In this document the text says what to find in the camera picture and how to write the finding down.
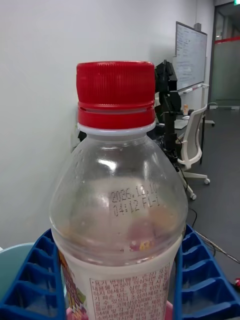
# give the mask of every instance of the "white wall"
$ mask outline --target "white wall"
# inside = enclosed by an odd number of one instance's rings
[[[202,23],[210,57],[213,12],[212,0],[0,2],[1,247],[34,241],[50,226],[76,122],[77,63],[172,60],[176,21]]]

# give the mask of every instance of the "cable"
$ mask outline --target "cable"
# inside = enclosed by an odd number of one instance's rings
[[[182,143],[182,141],[178,138],[178,137],[176,137],[177,138],[177,140],[180,142],[180,144],[181,144],[181,147],[183,146],[183,143]]]
[[[197,211],[195,211],[195,210],[192,209],[192,208],[188,208],[188,209],[192,210],[192,211],[195,213],[195,219],[194,219],[194,221],[193,221],[193,223],[192,223],[192,225],[191,225],[191,227],[194,228],[195,222],[196,222],[196,220],[197,220],[197,218],[198,218],[198,213],[197,213]]]
[[[177,140],[180,142],[181,148],[182,148],[182,147],[183,147],[182,141],[181,141],[178,137],[177,137]],[[180,166],[179,166],[178,168],[179,168],[179,170],[181,171],[181,174],[182,174],[182,177],[183,177],[184,181],[186,182],[185,192],[187,192],[188,186],[189,186],[188,181],[187,181],[186,177],[184,176],[184,173],[183,173],[182,168],[181,168]]]
[[[178,168],[180,169],[181,174],[182,174],[182,177],[183,177],[184,181],[186,182],[185,192],[187,192],[187,190],[188,190],[188,186],[189,186],[188,181],[187,181],[186,177],[184,176],[184,173],[183,173],[182,168],[181,168],[180,166],[179,166]]]
[[[217,244],[215,244],[213,241],[209,240],[205,235],[201,234],[200,232],[197,232],[195,230],[195,232],[200,235],[207,243],[209,243],[210,245],[212,245],[215,250],[217,252],[220,252],[221,254],[224,254],[226,257],[232,259],[234,262],[236,262],[237,264],[240,265],[240,260],[236,259],[234,256],[232,256],[231,254],[228,254],[227,252],[225,252],[222,248],[220,248]]]

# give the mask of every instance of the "office chair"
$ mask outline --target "office chair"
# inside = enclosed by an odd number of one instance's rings
[[[193,164],[198,162],[202,156],[202,150],[199,143],[199,126],[206,109],[207,105],[204,108],[195,110],[191,113],[186,131],[182,136],[179,137],[181,142],[181,159],[178,159],[177,161],[181,165],[182,169],[182,172],[179,171],[179,175],[183,185],[185,188],[187,187],[187,191],[190,193],[190,198],[192,200],[195,200],[197,196],[190,188],[184,177],[204,179],[204,183],[206,185],[209,185],[210,183],[208,176],[205,174],[186,172],[192,167]]]

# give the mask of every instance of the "bottle label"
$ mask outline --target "bottle label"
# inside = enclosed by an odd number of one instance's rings
[[[90,274],[59,256],[73,320],[164,320],[170,263],[156,271],[111,277]]]

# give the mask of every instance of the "bottle cap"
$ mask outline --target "bottle cap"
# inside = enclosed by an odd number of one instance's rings
[[[76,89],[80,125],[124,130],[155,121],[155,70],[150,62],[79,63]]]

